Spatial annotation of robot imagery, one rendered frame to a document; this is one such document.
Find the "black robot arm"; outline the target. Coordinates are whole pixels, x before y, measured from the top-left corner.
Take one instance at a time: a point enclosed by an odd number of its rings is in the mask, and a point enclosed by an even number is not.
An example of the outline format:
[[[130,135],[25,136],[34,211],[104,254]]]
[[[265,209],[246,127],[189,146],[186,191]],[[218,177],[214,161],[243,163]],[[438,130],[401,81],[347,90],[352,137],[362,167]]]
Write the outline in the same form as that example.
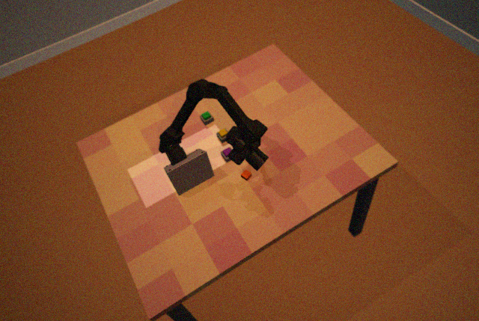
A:
[[[233,126],[227,134],[226,142],[233,146],[239,155],[257,171],[269,158],[260,149],[260,137],[263,130],[252,119],[248,118],[239,107],[225,86],[200,79],[192,83],[186,92],[186,101],[169,126],[159,137],[159,151],[166,153],[172,165],[183,161],[187,155],[180,143],[185,134],[183,127],[202,99],[216,99],[229,114],[237,126]],[[240,138],[241,137],[241,138]]]

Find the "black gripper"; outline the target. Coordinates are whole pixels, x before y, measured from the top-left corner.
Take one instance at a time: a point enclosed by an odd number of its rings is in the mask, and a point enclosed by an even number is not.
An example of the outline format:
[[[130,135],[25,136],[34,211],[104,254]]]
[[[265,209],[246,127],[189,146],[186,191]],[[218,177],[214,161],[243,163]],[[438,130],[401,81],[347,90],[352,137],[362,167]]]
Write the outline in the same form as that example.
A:
[[[268,130],[265,125],[263,125],[259,120],[254,120],[263,130],[262,136],[264,133]],[[262,137],[261,136],[261,137]],[[242,162],[244,161],[245,157],[244,155],[239,155],[232,149],[232,151],[228,154],[228,158],[231,159],[233,162],[235,162],[237,165],[241,165]]]

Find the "green button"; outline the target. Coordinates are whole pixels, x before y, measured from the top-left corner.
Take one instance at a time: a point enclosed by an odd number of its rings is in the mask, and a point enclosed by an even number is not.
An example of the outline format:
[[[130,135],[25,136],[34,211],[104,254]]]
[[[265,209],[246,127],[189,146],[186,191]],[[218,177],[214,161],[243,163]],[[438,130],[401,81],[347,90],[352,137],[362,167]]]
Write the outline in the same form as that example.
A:
[[[209,123],[212,123],[214,121],[213,116],[210,114],[209,111],[204,112],[202,115],[200,115],[201,120],[203,121],[204,125],[206,126]]]

